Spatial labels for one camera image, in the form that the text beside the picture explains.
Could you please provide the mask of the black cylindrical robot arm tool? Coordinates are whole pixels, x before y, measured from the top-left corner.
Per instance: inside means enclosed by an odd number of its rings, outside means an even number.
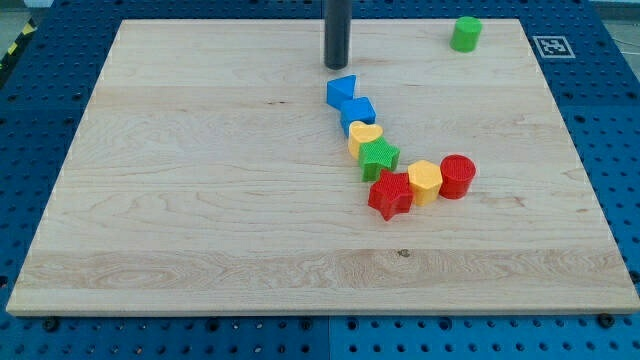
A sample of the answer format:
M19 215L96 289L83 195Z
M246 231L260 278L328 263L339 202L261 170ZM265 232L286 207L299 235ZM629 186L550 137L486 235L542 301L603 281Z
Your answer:
M349 60L352 5L350 0L326 0L324 6L324 64L343 69Z

